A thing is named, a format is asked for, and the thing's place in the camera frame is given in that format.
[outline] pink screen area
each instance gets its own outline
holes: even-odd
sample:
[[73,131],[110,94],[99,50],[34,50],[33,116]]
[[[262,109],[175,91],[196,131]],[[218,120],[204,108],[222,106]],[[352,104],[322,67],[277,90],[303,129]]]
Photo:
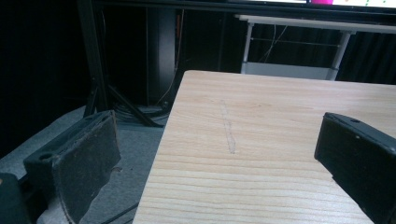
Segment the pink screen area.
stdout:
[[332,5],[332,0],[312,0],[315,4]]

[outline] wooden table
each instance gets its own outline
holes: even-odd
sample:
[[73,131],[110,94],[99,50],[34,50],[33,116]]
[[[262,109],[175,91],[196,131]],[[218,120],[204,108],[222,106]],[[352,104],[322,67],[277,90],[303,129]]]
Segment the wooden table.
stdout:
[[396,86],[186,72],[134,223],[372,223],[314,159],[326,111],[396,137]]

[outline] scratch on table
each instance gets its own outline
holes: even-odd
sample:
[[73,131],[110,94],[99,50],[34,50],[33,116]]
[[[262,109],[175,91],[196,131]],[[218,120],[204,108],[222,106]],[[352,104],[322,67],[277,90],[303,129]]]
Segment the scratch on table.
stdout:
[[224,121],[225,134],[227,135],[228,149],[230,150],[230,153],[235,154],[235,140],[233,139],[231,121],[228,118],[227,105],[223,100],[221,100],[220,106],[221,106],[221,115]]

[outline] gray carpet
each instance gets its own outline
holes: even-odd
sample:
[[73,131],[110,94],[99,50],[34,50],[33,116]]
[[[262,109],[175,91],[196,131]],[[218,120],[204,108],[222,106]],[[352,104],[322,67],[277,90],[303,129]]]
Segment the gray carpet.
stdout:
[[[32,152],[44,146],[52,138],[82,119],[84,108],[72,111],[54,121],[13,152],[0,160],[0,172],[12,173],[18,178],[26,174],[22,161]],[[157,119],[164,124],[166,117]],[[121,160],[116,165],[110,181],[92,201],[90,210],[80,221],[104,223],[125,209],[138,203],[149,176],[149,170],[163,135],[162,128],[147,128],[139,123],[118,122]],[[112,224],[132,223],[135,209],[112,221]]]

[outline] wood grain surface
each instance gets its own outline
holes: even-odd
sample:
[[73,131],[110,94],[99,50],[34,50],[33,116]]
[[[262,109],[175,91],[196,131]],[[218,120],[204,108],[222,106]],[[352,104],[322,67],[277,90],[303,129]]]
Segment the wood grain surface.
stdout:
[[372,223],[314,159],[325,112],[396,137],[396,87],[186,72],[134,223]]

